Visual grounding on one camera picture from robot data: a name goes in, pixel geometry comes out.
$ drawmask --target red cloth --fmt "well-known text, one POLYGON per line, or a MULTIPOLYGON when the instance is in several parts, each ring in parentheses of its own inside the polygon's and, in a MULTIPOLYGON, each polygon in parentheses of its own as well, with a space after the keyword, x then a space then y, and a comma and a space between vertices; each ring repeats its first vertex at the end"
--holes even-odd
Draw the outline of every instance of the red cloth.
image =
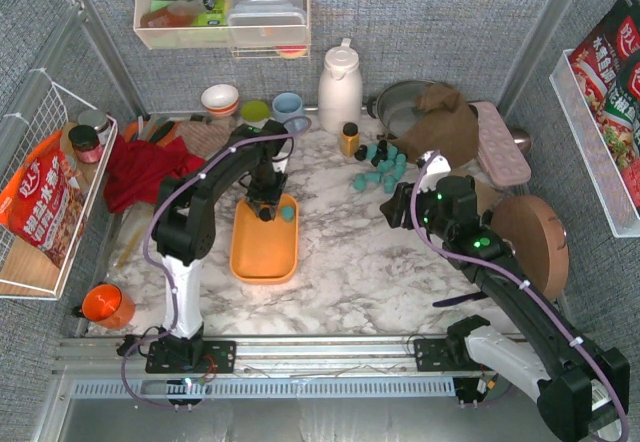
POLYGON ((182 138, 158 147, 143 140, 126 142, 118 135, 106 169, 107 207, 117 214, 139 200, 155 205, 165 177, 183 177, 202 164, 204 159, 190 154, 182 138))

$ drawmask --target white wire shelf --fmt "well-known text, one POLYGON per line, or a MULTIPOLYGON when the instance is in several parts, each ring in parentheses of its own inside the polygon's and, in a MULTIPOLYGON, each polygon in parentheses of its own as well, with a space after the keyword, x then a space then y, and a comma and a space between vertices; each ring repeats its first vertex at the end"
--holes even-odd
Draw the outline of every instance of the white wire shelf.
MULTIPOLYGON (((63 93, 75 98, 88 108, 96 108, 73 92, 50 80, 50 87, 31 121, 22 119, 25 123, 28 123, 28 128, 22 143, 13 155, 2 177, 2 187, 6 186, 9 179, 24 163, 27 154, 36 145, 56 130, 62 129, 68 122, 67 108, 62 98, 63 93)), ((10 116, 21 118, 19 114, 8 115, 7 117, 10 116)), ((58 300, 62 295, 82 239, 80 229, 81 227, 86 229, 86 222, 98 195, 100 182, 118 133, 116 120, 110 116, 109 119, 111 120, 109 138, 95 171, 91 170, 91 174, 85 173, 90 182, 89 191, 86 194, 69 249, 59 269, 37 248, 14 236, 7 228, 0 227, 0 298, 58 300)))
POLYGON ((582 95, 565 50, 549 77, 613 235, 640 237, 640 216, 582 95))

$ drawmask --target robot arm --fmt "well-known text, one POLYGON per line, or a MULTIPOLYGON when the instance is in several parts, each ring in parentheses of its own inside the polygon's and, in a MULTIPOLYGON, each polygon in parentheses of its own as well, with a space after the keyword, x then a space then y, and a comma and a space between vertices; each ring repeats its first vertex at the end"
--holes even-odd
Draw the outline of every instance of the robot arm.
MULTIPOLYGON (((242 125, 232 132, 228 143, 213 158, 241 139, 286 133, 282 124, 271 120, 262 129, 242 125)), ((199 307, 200 271, 202 258, 211 250, 216 236, 215 203, 234 182, 248 173, 251 181, 247 187, 247 204, 263 221, 273 220, 287 180, 286 163, 274 160, 284 143, 281 139, 244 145, 207 174, 196 171, 182 179, 167 178, 162 182, 156 210, 187 181, 201 179, 173 201, 153 231, 162 263, 174 281, 178 309, 175 327, 171 328, 175 313, 172 288, 166 281, 167 309, 163 330, 170 329, 171 333, 154 342, 155 346, 152 344, 151 357, 162 360, 160 365, 186 369, 196 367, 200 361, 204 350, 199 307)))
MULTIPOLYGON (((446 159, 436 157, 420 181, 416 201, 420 226, 441 238, 448 252, 491 262, 526 281, 511 249, 481 224, 473 177, 448 176, 448 172, 446 159)), ((380 207, 392 228, 413 229, 409 212, 412 190, 413 184, 398 184, 393 198, 380 207)), ((487 267, 454 259, 449 262, 504 310, 535 351, 526 353, 518 344, 483 327, 488 322, 478 317, 483 322, 472 324, 470 330, 448 331, 458 353, 491 367, 527 393, 536 401, 547 426, 563 441, 580 440, 615 418, 612 404, 592 404, 593 393, 599 389, 595 374, 525 291, 487 267)), ((529 289, 539 295, 535 287, 529 289)), ((629 362, 615 348, 603 351, 541 298, 562 324, 582 339, 582 347, 605 373, 626 412, 629 362)))

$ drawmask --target white thermos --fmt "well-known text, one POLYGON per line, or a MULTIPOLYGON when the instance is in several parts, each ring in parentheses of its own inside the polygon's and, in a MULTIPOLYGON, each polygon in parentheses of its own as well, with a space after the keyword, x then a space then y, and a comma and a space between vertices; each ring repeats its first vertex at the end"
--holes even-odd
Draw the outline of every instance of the white thermos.
POLYGON ((358 53, 343 39, 329 49, 318 87, 318 118, 327 132, 339 134, 347 122, 359 122, 362 107, 362 77, 358 53))

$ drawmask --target orange tray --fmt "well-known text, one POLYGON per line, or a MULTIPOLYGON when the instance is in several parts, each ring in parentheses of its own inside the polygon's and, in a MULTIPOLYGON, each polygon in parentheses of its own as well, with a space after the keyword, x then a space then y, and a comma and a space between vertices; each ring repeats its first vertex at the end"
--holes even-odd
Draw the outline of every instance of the orange tray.
POLYGON ((263 222, 243 200, 236 207, 231 241, 231 272, 248 284, 283 284, 298 265, 298 203, 282 194, 275 220, 263 222), (290 206, 294 219, 285 222, 280 209, 290 206))

